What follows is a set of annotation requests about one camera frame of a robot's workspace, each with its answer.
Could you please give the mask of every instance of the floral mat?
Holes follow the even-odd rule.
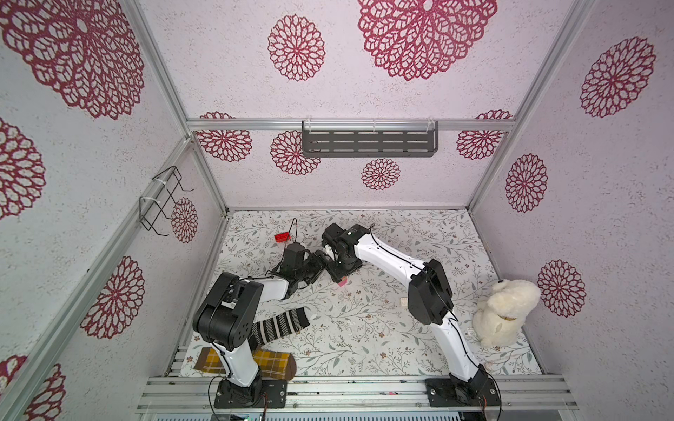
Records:
[[[475,358],[492,374],[541,373],[523,333],[513,346],[489,350],[479,346],[472,316],[478,299],[489,295],[497,277],[466,211],[235,212],[212,283],[223,271],[262,276],[274,267],[283,252],[274,235],[286,232],[293,218],[299,222],[299,241],[310,250],[320,247],[323,230],[333,222],[342,228],[375,224],[373,231],[389,245],[425,261],[437,259],[447,273],[454,314]],[[402,297],[407,297],[402,284],[364,263],[344,287],[323,272],[316,283],[288,300],[261,303],[256,319],[307,309],[310,326],[264,347],[293,354],[297,375],[447,375],[447,363],[433,334],[401,306]],[[203,346],[208,344],[195,334],[181,376],[208,375],[194,369]]]

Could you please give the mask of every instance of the plush toy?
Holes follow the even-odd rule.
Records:
[[[477,303],[472,326],[482,348],[508,346],[517,341],[526,315],[541,298],[541,290],[525,280],[500,280],[488,300]]]

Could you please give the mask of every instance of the striped sock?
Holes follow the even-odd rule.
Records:
[[[248,343],[251,350],[255,351],[258,346],[288,336],[291,333],[299,332],[306,326],[309,326],[309,320],[307,319],[304,307],[289,310],[271,319],[254,323],[251,334],[248,337]]]

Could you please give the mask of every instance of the red flower pattern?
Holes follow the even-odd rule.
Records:
[[[389,159],[380,158],[369,162],[361,173],[363,184],[373,190],[388,189],[400,177],[400,167]]]
[[[54,421],[61,413],[61,404],[65,397],[65,376],[61,372],[61,365],[52,367],[38,394],[26,408],[22,421]]]
[[[14,378],[14,375],[19,368],[26,362],[25,356],[13,355],[7,360],[0,362],[0,396],[7,388],[9,382]]]
[[[574,316],[585,305],[585,283],[568,262],[546,263],[539,273],[538,285],[545,306],[558,316]]]
[[[173,206],[171,227],[180,242],[190,242],[197,234],[197,210],[188,198],[181,197]]]
[[[428,79],[485,34],[496,0],[358,0],[365,50],[391,77]]]
[[[207,112],[201,119],[233,119],[224,112]],[[198,131],[197,139],[204,150],[222,161],[234,162],[245,159],[253,148],[248,130]]]
[[[627,107],[648,85],[655,63],[647,39],[625,39],[604,52],[585,76],[580,104],[586,114],[604,118]]]
[[[547,189],[547,169],[537,155],[519,157],[505,179],[505,196],[517,212],[528,212],[538,206]]]
[[[42,155],[32,140],[0,119],[0,220],[32,207],[44,185]]]
[[[478,119],[510,119],[512,114],[504,110],[490,110],[477,116]],[[464,130],[456,140],[456,149],[461,156],[481,160],[491,156],[498,146],[503,132],[498,130]]]
[[[321,69],[325,43],[316,25],[307,18],[284,16],[267,39],[274,67],[289,80],[307,80]]]
[[[80,327],[87,336],[111,339],[131,325],[145,295],[145,279],[138,262],[124,256],[100,292]]]
[[[145,65],[121,6],[106,0],[4,0],[5,44],[35,79],[94,118],[131,114]]]
[[[282,171],[288,174],[309,174],[318,168],[321,158],[308,158],[302,153],[302,133],[284,131],[272,141],[272,160]]]

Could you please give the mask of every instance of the black wire rack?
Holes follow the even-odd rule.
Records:
[[[166,175],[169,171],[170,174],[168,174],[166,180],[163,180],[162,179],[163,176]],[[176,180],[176,184],[175,186],[173,186],[173,188],[169,189],[168,188],[169,181],[171,181],[172,178]],[[157,219],[159,219],[159,215],[163,215],[164,218],[166,218],[167,220],[173,219],[170,216],[166,215],[166,213],[164,212],[164,208],[166,207],[169,200],[172,201],[173,204],[176,204],[175,198],[173,197],[173,193],[178,189],[178,187],[180,187],[180,190],[182,191],[193,191],[194,189],[187,190],[183,188],[183,185],[181,183],[181,181],[183,180],[183,175],[180,173],[180,170],[178,170],[178,167],[176,167],[175,165],[169,166],[167,169],[163,170],[156,176],[152,177],[152,180],[156,181],[157,183],[161,183],[162,188],[161,190],[159,190],[157,196],[155,197],[141,196],[138,198],[138,219],[140,220],[140,223],[143,224],[143,228],[145,228],[147,231],[152,230],[157,235],[168,236],[169,234],[161,234],[157,232],[157,229],[154,227],[155,222],[157,222]],[[168,193],[168,197],[162,203],[161,201],[159,201],[159,197],[161,196],[163,191],[166,191]],[[145,204],[145,202],[147,202],[148,200],[151,201],[151,204],[143,212],[143,204]],[[154,219],[150,221],[147,218],[147,215],[155,207],[159,209],[159,212],[157,212],[157,214],[154,216]]]

